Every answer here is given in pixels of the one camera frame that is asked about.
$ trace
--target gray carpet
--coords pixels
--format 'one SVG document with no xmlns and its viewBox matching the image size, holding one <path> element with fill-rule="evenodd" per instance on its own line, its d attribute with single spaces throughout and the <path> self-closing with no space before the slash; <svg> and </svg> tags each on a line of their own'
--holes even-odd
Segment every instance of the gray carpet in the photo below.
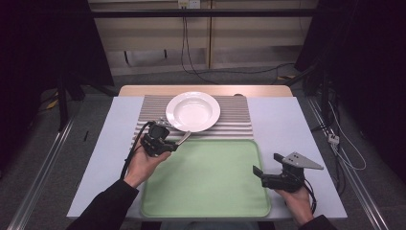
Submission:
<svg viewBox="0 0 406 230">
<path fill-rule="evenodd" d="M 264 69 L 267 68 L 235 70 L 253 72 Z M 291 68 L 281 68 L 278 76 L 294 74 L 296 72 Z M 216 74 L 201 74 L 200 76 L 220 84 L 270 84 L 275 82 L 277 74 L 275 71 L 249 75 L 218 72 Z M 183 72 L 117 77 L 115 81 L 117 85 L 110 87 L 114 90 L 119 90 L 125 84 L 208 84 L 195 75 Z M 91 87 L 83 88 L 86 91 L 85 100 L 83 102 L 69 102 L 71 112 L 79 107 L 78 116 L 55 162 L 52 173 L 46 181 L 41 196 L 34 206 L 26 229 L 64 229 L 71 221 L 66 218 L 66 214 L 112 102 L 111 98 Z M 299 100 L 309 128 L 318 126 L 319 124 L 303 94 L 301 85 L 295 84 L 292 87 L 292 92 Z M 367 160 L 367 168 L 358 173 L 360 178 L 371 193 L 389 228 L 404 229 L 406 226 L 405 184 L 382 162 L 373 144 L 363 138 L 356 123 L 343 106 L 340 106 L 340 113 L 343 130 Z M 28 192 L 46 154 L 56 139 L 57 128 L 57 107 L 39 112 L 30 128 L 30 134 L 22 140 L 21 148 L 15 153 L 11 164 L 3 172 L 3 178 L 0 181 L 0 229 L 7 229 L 10 224 L 15 211 Z M 325 135 L 319 130 L 314 131 L 313 136 L 326 161 L 327 169 L 332 177 L 336 177 L 335 160 L 327 145 Z M 349 143 L 342 145 L 350 155 L 353 164 L 361 164 L 352 146 Z M 339 229 L 373 229 L 349 182 L 347 182 L 347 188 L 341 198 L 349 217 L 334 221 Z M 296 229 L 292 221 L 276 222 L 276 227 L 278 230 Z M 125 222 L 122 229 L 139 229 L 139 223 Z"/>
</svg>

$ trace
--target person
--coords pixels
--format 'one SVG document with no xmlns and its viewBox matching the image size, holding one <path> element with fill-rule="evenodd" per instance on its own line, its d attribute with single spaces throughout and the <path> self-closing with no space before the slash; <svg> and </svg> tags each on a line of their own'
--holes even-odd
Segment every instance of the person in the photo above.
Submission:
<svg viewBox="0 0 406 230">
<path fill-rule="evenodd" d="M 104 192 L 98 194 L 67 229 L 120 229 L 128 208 L 139 193 L 137 187 L 152 176 L 156 167 L 170 155 L 171 153 L 166 151 L 158 157 L 150 157 L 141 144 L 137 143 L 125 178 L 117 180 Z M 286 201 L 287 208 L 300 230 L 336 229 L 325 216 L 313 217 L 309 195 L 305 188 L 301 188 L 296 193 L 276 192 Z"/>
</svg>

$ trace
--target green tray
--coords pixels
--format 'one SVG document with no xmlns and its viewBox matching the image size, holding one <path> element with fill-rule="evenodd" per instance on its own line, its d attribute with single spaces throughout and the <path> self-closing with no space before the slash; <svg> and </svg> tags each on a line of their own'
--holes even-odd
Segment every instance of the green tray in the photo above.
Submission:
<svg viewBox="0 0 406 230">
<path fill-rule="evenodd" d="M 251 140 L 188 140 L 146 182 L 141 212 L 148 218 L 254 218 L 269 214 Z"/>
</svg>

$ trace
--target black fabric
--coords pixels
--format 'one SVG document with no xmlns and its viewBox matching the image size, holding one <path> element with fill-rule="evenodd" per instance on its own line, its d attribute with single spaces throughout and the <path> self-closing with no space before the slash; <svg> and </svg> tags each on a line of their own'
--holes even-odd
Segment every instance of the black fabric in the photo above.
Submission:
<svg viewBox="0 0 406 230">
<path fill-rule="evenodd" d="M 334 225 L 332 225 L 324 215 L 314 218 L 312 221 L 306 223 L 305 225 L 299 228 L 299 230 L 318 230 L 318 229 L 335 230 L 337 228 L 335 228 Z"/>
<path fill-rule="evenodd" d="M 120 229 L 137 194 L 138 190 L 118 180 L 98 194 L 67 229 Z"/>
</svg>

